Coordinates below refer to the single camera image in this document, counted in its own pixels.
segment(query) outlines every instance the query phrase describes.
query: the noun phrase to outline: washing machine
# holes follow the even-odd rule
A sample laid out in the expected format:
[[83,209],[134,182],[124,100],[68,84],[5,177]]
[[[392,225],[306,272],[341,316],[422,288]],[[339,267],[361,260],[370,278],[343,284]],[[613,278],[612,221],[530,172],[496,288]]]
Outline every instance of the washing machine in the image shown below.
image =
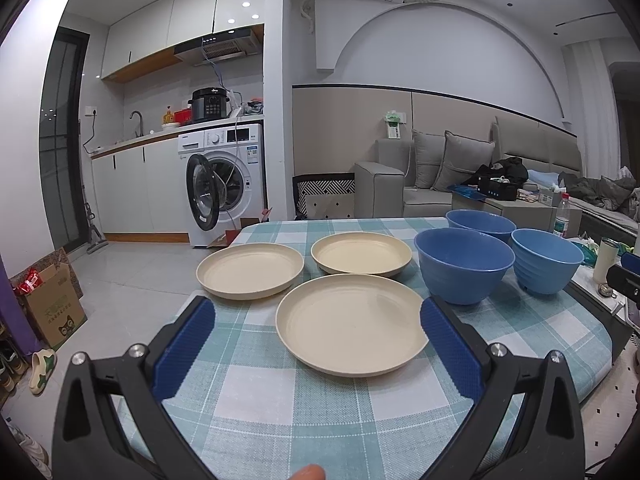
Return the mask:
[[266,208],[264,145],[260,124],[238,124],[180,134],[183,209],[193,247],[206,247],[240,218]]

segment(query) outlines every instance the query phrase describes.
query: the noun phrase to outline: upper cabinet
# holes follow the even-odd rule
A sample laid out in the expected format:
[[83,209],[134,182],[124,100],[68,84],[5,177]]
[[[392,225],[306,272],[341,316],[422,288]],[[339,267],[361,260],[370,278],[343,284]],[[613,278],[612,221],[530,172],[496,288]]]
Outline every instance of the upper cabinet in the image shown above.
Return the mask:
[[218,0],[213,32],[264,23],[264,0]]
[[180,62],[171,47],[264,23],[264,0],[157,0],[111,25],[102,78],[126,83]]
[[167,46],[211,34],[216,0],[174,0]]

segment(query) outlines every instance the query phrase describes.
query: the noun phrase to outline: white cabinet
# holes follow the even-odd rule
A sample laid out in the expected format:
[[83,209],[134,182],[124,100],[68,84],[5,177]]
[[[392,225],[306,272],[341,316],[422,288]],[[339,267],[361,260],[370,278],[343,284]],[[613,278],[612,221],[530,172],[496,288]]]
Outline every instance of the white cabinet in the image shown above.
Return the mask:
[[214,33],[256,23],[264,23],[264,0],[217,0]]
[[131,62],[167,47],[173,6],[174,0],[158,0],[132,14],[135,36],[131,41]]
[[144,146],[146,195],[151,223],[156,233],[184,233],[182,195],[185,176],[180,170],[178,139],[161,140]]
[[211,34],[216,0],[174,0],[167,46]]
[[95,199],[98,203],[100,226],[106,233],[116,233],[116,168],[115,155],[105,155],[92,160],[94,172]]
[[111,25],[104,49],[102,77],[167,47],[174,0],[158,0]]
[[116,233],[152,233],[151,212],[146,196],[144,146],[115,154],[114,209]]

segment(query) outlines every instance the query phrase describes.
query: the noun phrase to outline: beige plate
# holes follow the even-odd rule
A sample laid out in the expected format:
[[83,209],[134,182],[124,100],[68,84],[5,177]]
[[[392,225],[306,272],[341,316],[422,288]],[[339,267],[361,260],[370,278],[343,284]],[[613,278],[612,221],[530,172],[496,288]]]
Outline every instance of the beige plate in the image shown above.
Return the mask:
[[427,344],[422,298],[402,283],[335,274],[290,291],[276,330],[303,363],[332,375],[371,377],[401,367]]
[[411,249],[402,240],[378,233],[339,233],[319,239],[311,255],[330,274],[351,272],[389,278],[411,261]]
[[280,244],[243,244],[207,256],[196,277],[211,294],[257,300],[287,288],[305,266],[302,254]]

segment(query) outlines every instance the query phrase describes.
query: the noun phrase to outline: range hood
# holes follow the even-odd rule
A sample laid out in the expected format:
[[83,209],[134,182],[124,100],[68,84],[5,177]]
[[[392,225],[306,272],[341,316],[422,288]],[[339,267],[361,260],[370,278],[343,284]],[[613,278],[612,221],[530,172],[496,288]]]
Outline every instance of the range hood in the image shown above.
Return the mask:
[[251,27],[207,34],[174,47],[174,56],[192,66],[203,65],[209,61],[218,62],[260,54],[261,52],[262,45]]

